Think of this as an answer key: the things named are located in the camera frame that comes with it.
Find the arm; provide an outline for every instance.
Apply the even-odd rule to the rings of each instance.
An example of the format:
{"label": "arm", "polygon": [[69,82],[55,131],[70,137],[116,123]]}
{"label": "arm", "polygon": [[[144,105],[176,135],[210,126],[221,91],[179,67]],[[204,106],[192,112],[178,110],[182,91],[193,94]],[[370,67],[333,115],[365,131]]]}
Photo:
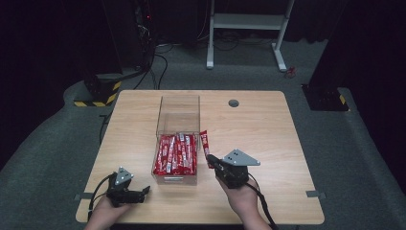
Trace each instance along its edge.
{"label": "arm", "polygon": [[131,208],[130,204],[124,204],[118,208],[113,207],[110,199],[103,195],[96,208],[93,210],[92,217],[86,224],[84,230],[104,230],[113,225],[116,220]]}
{"label": "arm", "polygon": [[[242,186],[239,189],[229,189],[222,181],[218,180],[218,182],[226,193],[231,208],[239,216],[246,230],[271,229],[268,223],[259,214],[258,196],[251,188]],[[257,187],[252,179],[250,179],[248,183]]]}

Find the white metal frame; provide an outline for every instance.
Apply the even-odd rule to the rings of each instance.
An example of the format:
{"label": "white metal frame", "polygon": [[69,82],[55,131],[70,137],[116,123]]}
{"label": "white metal frame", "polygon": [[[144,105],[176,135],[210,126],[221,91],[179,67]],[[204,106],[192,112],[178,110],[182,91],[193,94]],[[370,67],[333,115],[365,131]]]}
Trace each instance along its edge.
{"label": "white metal frame", "polygon": [[284,64],[281,54],[281,44],[294,2],[295,0],[289,0],[284,15],[262,15],[214,13],[214,0],[212,0],[209,46],[207,51],[207,68],[214,68],[214,28],[270,30],[280,31],[277,42],[272,43],[272,50],[280,71],[285,72],[286,65]]}

